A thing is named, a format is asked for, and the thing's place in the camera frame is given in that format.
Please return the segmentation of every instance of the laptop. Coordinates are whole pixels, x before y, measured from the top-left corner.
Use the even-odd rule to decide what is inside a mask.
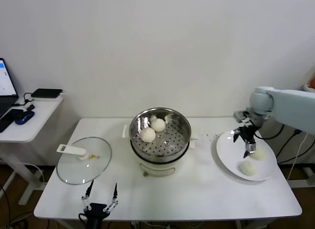
[[[0,117],[18,100],[19,96],[14,88],[3,58],[0,58]]]

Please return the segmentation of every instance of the laptop screen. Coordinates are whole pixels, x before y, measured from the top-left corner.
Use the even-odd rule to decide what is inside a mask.
[[[10,79],[8,71],[6,70],[3,60],[0,60],[0,96],[14,96],[17,95]]]

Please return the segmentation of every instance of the metal bowl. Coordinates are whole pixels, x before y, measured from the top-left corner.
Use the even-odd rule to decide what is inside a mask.
[[[151,126],[154,117],[166,121],[165,130],[157,132],[153,142],[143,142],[141,131]],[[132,120],[129,136],[132,148],[140,158],[154,164],[168,164],[181,158],[188,149],[191,128],[181,113],[156,107],[141,112]]]

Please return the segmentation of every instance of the glass lid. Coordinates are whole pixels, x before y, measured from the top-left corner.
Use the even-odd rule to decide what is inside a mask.
[[[71,185],[81,185],[100,176],[107,168],[112,149],[109,143],[99,137],[86,137],[71,146],[85,149],[86,157],[63,153],[57,164],[59,178]]]

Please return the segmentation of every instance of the white table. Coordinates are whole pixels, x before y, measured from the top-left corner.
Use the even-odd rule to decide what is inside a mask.
[[[216,153],[217,135],[237,127],[233,118],[189,118],[193,131],[199,133],[195,149],[182,158],[182,168],[166,177],[144,177],[134,160],[129,140],[122,138],[125,124],[131,119],[82,119],[69,144],[98,136],[112,146],[108,168],[94,181],[91,202],[111,200],[118,184],[119,205],[109,221],[209,221],[257,220],[248,228],[259,228],[280,217],[298,216],[302,209],[282,172],[263,182],[243,180],[226,169]],[[34,215],[39,218],[78,220],[83,212],[81,196],[89,184],[73,186],[62,182],[54,170],[37,203]]]
[[[2,133],[0,133],[0,146],[1,143],[27,143],[34,140],[49,117],[61,103],[62,99],[62,97],[58,97],[55,99],[41,99],[41,101],[33,101],[33,105],[35,106],[35,115],[23,125],[17,125],[13,122]],[[44,189],[45,184],[40,182],[39,172],[32,174],[23,164],[20,164],[19,159],[14,155],[14,151],[0,150],[0,158],[3,159],[14,170],[3,186],[4,189],[7,189],[16,173],[21,175],[29,183],[19,201],[20,205],[25,205],[28,202],[34,190]]]

